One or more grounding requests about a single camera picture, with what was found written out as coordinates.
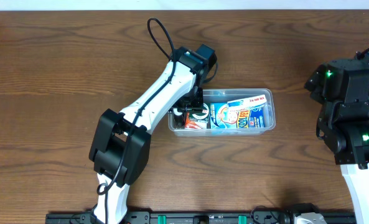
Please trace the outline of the red Panadol box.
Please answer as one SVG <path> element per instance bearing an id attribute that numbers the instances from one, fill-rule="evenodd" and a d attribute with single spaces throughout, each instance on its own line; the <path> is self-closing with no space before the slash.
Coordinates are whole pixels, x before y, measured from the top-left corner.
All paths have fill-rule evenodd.
<path id="1" fill-rule="evenodd" d="M 208 122 L 191 121 L 189 119 L 189 113 L 187 113 L 185 119 L 185 129 L 207 129 Z"/>

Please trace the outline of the white blue Panadol box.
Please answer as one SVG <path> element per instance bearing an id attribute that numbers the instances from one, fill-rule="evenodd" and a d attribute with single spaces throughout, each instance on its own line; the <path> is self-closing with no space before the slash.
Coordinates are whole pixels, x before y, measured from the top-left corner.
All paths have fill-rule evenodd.
<path id="1" fill-rule="evenodd" d="M 265 95 L 252 96 L 238 100 L 228 101 L 227 105 L 231 110 L 245 110 L 247 108 L 257 108 L 267 103 Z"/>

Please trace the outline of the dark bottle white cap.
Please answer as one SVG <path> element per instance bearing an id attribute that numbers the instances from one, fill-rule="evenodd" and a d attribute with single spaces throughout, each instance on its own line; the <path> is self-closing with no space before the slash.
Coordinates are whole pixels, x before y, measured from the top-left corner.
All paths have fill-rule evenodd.
<path id="1" fill-rule="evenodd" d="M 182 112 L 173 112 L 174 125 L 176 128 L 182 128 L 185 124 L 184 114 Z"/>

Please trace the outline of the clear plastic container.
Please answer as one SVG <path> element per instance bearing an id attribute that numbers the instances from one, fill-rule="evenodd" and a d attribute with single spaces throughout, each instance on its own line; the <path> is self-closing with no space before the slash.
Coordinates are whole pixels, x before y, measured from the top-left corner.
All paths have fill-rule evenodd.
<path id="1" fill-rule="evenodd" d="M 168 127 L 177 136 L 228 136 L 228 135 L 258 135 L 263 134 L 267 130 L 274 129 L 276 118 L 274 113 L 273 96 L 269 89 L 266 88 L 243 88 L 243 89 L 205 89 L 203 91 L 203 103 L 227 103 L 228 101 L 238 100 L 242 98 L 265 95 L 267 103 L 263 106 L 264 113 L 264 128 L 250 129 L 211 129 L 210 118 L 207 129 L 185 129 L 176 128 L 174 125 L 173 113 L 168 114 Z"/>

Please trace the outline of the blue Kool Fever box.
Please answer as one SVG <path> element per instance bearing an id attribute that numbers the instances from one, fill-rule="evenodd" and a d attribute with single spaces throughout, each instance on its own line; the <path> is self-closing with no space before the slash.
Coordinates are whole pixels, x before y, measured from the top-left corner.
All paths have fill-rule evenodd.
<path id="1" fill-rule="evenodd" d="M 230 111 L 227 103 L 210 103 L 211 129 L 264 128 L 264 106 Z"/>

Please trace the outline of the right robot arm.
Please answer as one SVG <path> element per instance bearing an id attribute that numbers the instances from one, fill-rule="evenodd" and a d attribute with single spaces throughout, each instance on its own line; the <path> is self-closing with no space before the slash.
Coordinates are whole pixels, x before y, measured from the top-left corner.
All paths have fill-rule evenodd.
<path id="1" fill-rule="evenodd" d="M 304 88 L 321 104 L 316 136 L 333 152 L 357 223 L 369 223 L 369 52 L 319 65 Z"/>

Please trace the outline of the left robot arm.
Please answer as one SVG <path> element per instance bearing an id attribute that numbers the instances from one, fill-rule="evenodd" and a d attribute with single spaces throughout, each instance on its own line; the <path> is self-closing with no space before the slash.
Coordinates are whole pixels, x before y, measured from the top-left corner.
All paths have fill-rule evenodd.
<path id="1" fill-rule="evenodd" d="M 98 120 L 89 153 L 99 180 L 91 223 L 123 221 L 129 187 L 148 162 L 151 135 L 165 114 L 173 112 L 184 124 L 187 112 L 203 110 L 202 85 L 217 64 L 215 51 L 204 44 L 197 50 L 180 47 L 168 60 L 142 96 L 118 113 L 107 109 Z"/>

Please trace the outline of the green Zam-Buk box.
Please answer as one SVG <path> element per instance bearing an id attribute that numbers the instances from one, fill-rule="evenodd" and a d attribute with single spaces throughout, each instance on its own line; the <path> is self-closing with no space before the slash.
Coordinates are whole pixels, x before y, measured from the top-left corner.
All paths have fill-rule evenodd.
<path id="1" fill-rule="evenodd" d="M 203 104 L 201 112 L 190 112 L 189 119 L 191 121 L 208 122 L 210 117 L 210 107 L 207 103 Z"/>

